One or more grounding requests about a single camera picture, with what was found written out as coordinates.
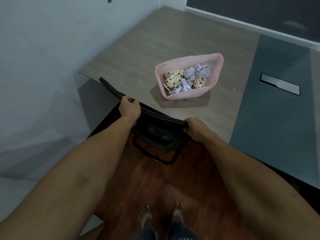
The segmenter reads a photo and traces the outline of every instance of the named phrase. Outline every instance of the brown wooden floor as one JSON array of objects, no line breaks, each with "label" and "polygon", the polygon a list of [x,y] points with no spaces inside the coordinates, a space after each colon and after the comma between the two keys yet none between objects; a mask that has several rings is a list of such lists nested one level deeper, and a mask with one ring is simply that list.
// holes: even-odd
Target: brown wooden floor
[{"label": "brown wooden floor", "polygon": [[189,141],[177,161],[165,166],[140,153],[132,137],[95,212],[106,223],[98,239],[131,239],[140,231],[138,214],[146,204],[153,209],[159,239],[165,239],[176,201],[185,207],[185,223],[200,239],[258,239],[244,224],[202,144]]}]

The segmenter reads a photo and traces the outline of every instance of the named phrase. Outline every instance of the forearm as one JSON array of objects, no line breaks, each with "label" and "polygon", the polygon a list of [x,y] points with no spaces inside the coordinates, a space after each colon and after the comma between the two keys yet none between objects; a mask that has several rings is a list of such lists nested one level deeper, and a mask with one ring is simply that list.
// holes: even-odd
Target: forearm
[{"label": "forearm", "polygon": [[77,236],[115,171],[131,126],[128,117],[121,117],[79,144],[39,181],[1,224],[0,234],[8,233],[11,238],[6,239],[18,236],[71,239]]},{"label": "forearm", "polygon": [[319,216],[274,171],[231,147],[215,133],[203,140],[248,224],[270,239],[313,239]]}]

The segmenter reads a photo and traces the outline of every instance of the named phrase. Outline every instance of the pink plastic basket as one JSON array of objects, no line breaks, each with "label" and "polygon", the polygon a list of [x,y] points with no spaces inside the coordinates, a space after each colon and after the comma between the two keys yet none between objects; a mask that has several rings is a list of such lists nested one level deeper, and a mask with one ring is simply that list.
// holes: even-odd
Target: pink plastic basket
[{"label": "pink plastic basket", "polygon": [[[167,72],[173,72],[174,70],[180,68],[195,68],[197,64],[206,64],[210,68],[210,76],[207,78],[206,86],[203,88],[196,88],[189,91],[179,92],[170,95],[167,89],[165,89],[165,87],[162,84],[162,82],[164,81],[163,74]],[[209,91],[214,85],[216,85],[222,66],[223,56],[219,53],[211,55],[186,56],[174,60],[169,60],[157,65],[155,67],[155,75],[157,77],[160,91],[166,99],[179,100],[186,98],[195,98],[203,95],[205,92]]]}]

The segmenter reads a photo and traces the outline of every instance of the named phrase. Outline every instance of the bare foot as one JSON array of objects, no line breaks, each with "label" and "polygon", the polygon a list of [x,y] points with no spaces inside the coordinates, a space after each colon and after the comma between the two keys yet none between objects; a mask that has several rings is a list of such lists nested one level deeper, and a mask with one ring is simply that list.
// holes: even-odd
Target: bare foot
[{"label": "bare foot", "polygon": [[140,211],[140,223],[142,229],[153,229],[151,206],[146,205]]},{"label": "bare foot", "polygon": [[174,204],[174,209],[172,213],[172,223],[174,222],[184,223],[184,210],[183,206],[179,202],[176,202]]}]

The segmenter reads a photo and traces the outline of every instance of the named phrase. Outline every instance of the hand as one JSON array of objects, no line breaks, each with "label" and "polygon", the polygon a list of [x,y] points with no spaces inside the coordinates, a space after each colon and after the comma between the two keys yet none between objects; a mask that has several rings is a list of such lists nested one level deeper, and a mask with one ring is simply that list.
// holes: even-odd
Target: hand
[{"label": "hand", "polygon": [[119,111],[122,117],[126,117],[131,122],[131,125],[136,124],[137,119],[140,117],[141,108],[138,100],[135,100],[133,103],[129,101],[130,96],[123,96],[121,104],[119,106]]},{"label": "hand", "polygon": [[204,140],[211,136],[217,136],[198,117],[190,117],[185,119],[185,121],[188,123],[189,128],[185,128],[184,131],[195,141],[203,143]]}]

